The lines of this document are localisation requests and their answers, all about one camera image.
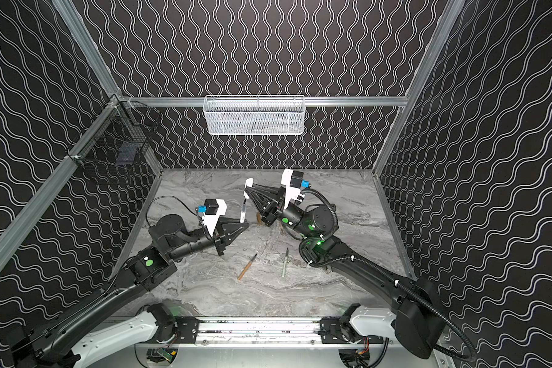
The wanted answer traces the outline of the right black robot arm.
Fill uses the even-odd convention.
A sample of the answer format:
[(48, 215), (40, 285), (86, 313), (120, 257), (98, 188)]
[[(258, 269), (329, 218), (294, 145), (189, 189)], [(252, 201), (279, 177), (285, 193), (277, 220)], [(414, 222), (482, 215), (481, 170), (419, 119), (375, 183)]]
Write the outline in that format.
[(307, 266), (330, 268), (365, 291), (380, 296), (395, 314), (391, 328), (398, 342), (419, 358), (432, 355), (446, 322), (409, 295), (412, 291), (432, 304), (431, 289), (371, 262), (335, 236), (339, 229), (337, 207), (323, 194), (303, 188), (299, 200), (287, 200), (285, 187), (263, 185), (247, 186), (244, 193), (265, 225), (279, 222), (299, 234), (298, 253)]

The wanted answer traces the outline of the white pen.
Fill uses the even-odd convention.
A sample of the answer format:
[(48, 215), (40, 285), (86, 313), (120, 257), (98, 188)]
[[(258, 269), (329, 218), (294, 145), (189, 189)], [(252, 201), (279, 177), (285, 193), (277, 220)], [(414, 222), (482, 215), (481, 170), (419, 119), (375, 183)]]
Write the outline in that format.
[(242, 207), (241, 207), (241, 211), (240, 211), (240, 222), (241, 223), (246, 222), (247, 201), (250, 199), (250, 197), (249, 197), (248, 193), (246, 192), (246, 190), (247, 190), (248, 187), (253, 187), (253, 182), (254, 182), (253, 178), (248, 178), (245, 181), (244, 191), (243, 191), (244, 199), (242, 201)]

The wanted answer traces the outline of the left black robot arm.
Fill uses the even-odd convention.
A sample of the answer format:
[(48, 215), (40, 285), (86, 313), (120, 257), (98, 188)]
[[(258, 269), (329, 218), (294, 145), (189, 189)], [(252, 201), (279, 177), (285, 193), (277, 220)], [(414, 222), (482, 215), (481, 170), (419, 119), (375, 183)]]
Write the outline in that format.
[(240, 219), (213, 216), (210, 226), (192, 231), (177, 214), (150, 227), (150, 246), (129, 258), (112, 279), (50, 323), (16, 328), (6, 339), (7, 363), (14, 367), (87, 367), (130, 345), (154, 340), (172, 343), (180, 336), (176, 319), (161, 304), (100, 329), (122, 307), (165, 282), (186, 256), (215, 248), (223, 255), (247, 228)]

